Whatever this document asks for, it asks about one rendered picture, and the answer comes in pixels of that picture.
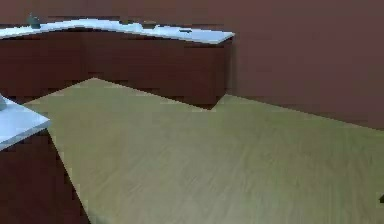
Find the dark red kitchen counter cabinet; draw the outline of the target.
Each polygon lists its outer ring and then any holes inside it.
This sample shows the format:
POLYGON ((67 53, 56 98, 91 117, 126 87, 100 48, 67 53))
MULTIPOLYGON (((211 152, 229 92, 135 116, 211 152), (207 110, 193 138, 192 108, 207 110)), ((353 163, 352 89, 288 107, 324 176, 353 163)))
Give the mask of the dark red kitchen counter cabinet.
POLYGON ((227 91, 233 37, 99 19, 2 28, 0 93, 24 103, 98 78, 212 108, 227 91))

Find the dark red island cabinet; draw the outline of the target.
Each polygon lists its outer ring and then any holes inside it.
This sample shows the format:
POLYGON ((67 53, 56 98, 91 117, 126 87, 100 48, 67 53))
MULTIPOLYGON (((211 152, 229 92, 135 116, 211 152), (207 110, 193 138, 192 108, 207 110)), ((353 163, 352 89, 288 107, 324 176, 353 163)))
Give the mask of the dark red island cabinet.
POLYGON ((49 126, 0 95, 0 224, 91 224, 49 126))

